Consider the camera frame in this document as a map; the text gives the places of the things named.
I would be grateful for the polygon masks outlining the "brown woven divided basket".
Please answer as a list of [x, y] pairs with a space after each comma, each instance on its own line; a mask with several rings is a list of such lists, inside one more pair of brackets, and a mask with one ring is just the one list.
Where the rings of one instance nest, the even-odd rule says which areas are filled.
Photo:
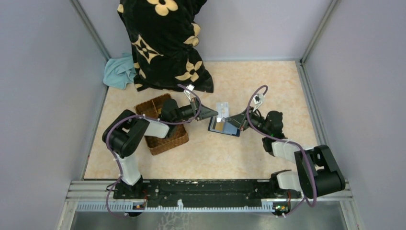
[[[164, 102], [171, 99], [166, 93], [135, 106], [136, 114], [158, 119]], [[144, 134], [147, 146], [152, 155], [158, 155], [189, 141], [184, 125], [169, 126], [155, 120], [149, 120], [149, 126]]]

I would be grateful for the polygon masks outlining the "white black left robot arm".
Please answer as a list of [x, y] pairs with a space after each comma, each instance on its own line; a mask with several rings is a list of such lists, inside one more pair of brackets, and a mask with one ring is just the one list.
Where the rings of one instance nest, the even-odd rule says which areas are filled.
[[179, 107], [173, 98], [165, 100], [158, 118], [124, 110], [102, 136], [103, 142], [118, 161], [120, 182], [131, 192], [142, 189], [143, 178], [138, 169], [135, 151], [144, 136], [171, 138], [178, 126], [217, 115], [216, 110], [202, 105], [196, 97], [183, 107]]

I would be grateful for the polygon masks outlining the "white card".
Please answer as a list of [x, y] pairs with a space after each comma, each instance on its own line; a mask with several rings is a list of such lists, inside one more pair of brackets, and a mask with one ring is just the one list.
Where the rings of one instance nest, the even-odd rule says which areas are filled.
[[218, 115], [216, 116], [217, 122], [224, 121], [229, 117], [229, 104], [228, 102], [218, 102], [216, 103], [216, 110]]

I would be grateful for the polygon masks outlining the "navy blue card holder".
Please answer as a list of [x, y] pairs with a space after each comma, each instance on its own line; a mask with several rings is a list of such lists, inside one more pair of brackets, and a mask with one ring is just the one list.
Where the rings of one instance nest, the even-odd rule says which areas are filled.
[[219, 134], [239, 137], [240, 130], [228, 122], [217, 122], [216, 117], [211, 117], [208, 131]]

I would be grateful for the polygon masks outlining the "gold card with stripe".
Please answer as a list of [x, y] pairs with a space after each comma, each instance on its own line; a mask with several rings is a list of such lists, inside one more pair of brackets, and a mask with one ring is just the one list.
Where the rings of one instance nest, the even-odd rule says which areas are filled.
[[215, 119], [212, 122], [211, 131], [221, 133], [224, 131], [224, 125], [224, 122], [217, 122], [217, 120]]

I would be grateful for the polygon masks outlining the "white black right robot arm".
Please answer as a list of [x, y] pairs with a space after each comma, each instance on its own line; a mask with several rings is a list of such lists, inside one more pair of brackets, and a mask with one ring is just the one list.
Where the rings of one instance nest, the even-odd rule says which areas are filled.
[[263, 134], [262, 144], [266, 153], [296, 165], [295, 171], [279, 171], [271, 176], [277, 189], [302, 192], [310, 199], [345, 189], [345, 179], [329, 146], [304, 148], [289, 140], [283, 133], [281, 112], [270, 111], [262, 116], [251, 107], [248, 111], [227, 117], [225, 121], [241, 131], [252, 128]]

